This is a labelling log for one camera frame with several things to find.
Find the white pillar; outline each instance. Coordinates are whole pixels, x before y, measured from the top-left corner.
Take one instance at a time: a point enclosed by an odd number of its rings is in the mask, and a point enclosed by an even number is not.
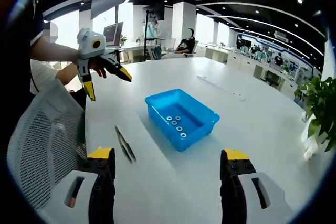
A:
[[[218,37],[218,26],[219,26],[219,23],[218,22],[215,22],[214,24],[214,39],[213,39],[213,43],[217,43],[217,37]]]
[[[82,12],[79,12],[79,29],[82,28],[90,28],[92,31],[92,20],[91,18],[91,10],[83,10]]]
[[[172,38],[176,39],[175,46],[184,38],[191,36],[191,29],[196,29],[196,6],[187,2],[173,5]]]
[[[328,77],[336,78],[336,55],[334,54],[333,45],[330,39],[324,44],[324,64],[321,80],[324,81]]]
[[[133,41],[136,42],[138,37],[142,37],[142,26],[144,25],[144,12],[143,9],[147,5],[133,5]]]

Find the white desk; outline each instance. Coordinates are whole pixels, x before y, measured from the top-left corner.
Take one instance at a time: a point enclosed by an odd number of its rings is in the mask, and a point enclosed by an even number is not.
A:
[[[220,152],[246,153],[255,169],[268,174],[299,210],[325,167],[303,159],[302,109],[265,83],[206,58],[156,60],[125,65],[131,83],[93,74],[96,102],[86,104],[88,153],[114,147],[116,223],[221,223]],[[198,78],[202,74],[218,86]],[[212,133],[177,152],[150,121],[145,97],[180,88],[221,117]],[[229,92],[240,92],[245,101]],[[118,125],[138,162],[123,156]]]
[[[154,47],[154,45],[147,44],[146,47],[147,47],[147,49],[151,49],[151,48]],[[139,43],[135,43],[135,42],[126,42],[124,46],[120,47],[120,49],[123,49],[127,53],[127,55],[128,55],[128,58],[125,57],[124,55],[122,56],[123,61],[129,60],[130,63],[133,63],[133,61],[134,61],[134,52],[135,51],[142,51],[142,52],[139,52],[139,53],[140,53],[140,55],[143,55],[144,44],[140,44],[139,45]]]

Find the blue plastic bin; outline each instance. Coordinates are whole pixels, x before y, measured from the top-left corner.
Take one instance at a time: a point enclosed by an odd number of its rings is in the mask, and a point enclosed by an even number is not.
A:
[[[145,98],[148,115],[178,151],[209,135],[219,115],[181,89],[174,89]]]

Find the seated person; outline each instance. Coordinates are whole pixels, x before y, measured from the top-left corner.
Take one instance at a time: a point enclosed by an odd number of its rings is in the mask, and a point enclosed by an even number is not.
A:
[[[281,53],[279,53],[277,56],[274,57],[274,61],[275,61],[275,64],[280,66],[280,67],[281,67],[282,64],[284,64],[283,63],[284,61],[281,57]]]
[[[184,54],[191,54],[193,52],[195,46],[194,29],[189,29],[191,30],[191,37],[182,39],[174,52],[162,56],[161,59],[185,58],[187,55]]]

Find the chair backrest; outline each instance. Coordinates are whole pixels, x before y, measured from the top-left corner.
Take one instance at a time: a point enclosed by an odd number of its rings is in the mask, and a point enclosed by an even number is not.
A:
[[[84,110],[55,79],[21,116],[7,150],[9,171],[37,210],[85,157]]]
[[[168,48],[174,48],[175,46],[175,42],[176,42],[176,39],[166,39],[165,40],[165,48],[168,49]]]
[[[198,42],[199,42],[198,40],[195,40],[195,45],[194,45],[193,51],[191,52],[192,54],[195,53]]]

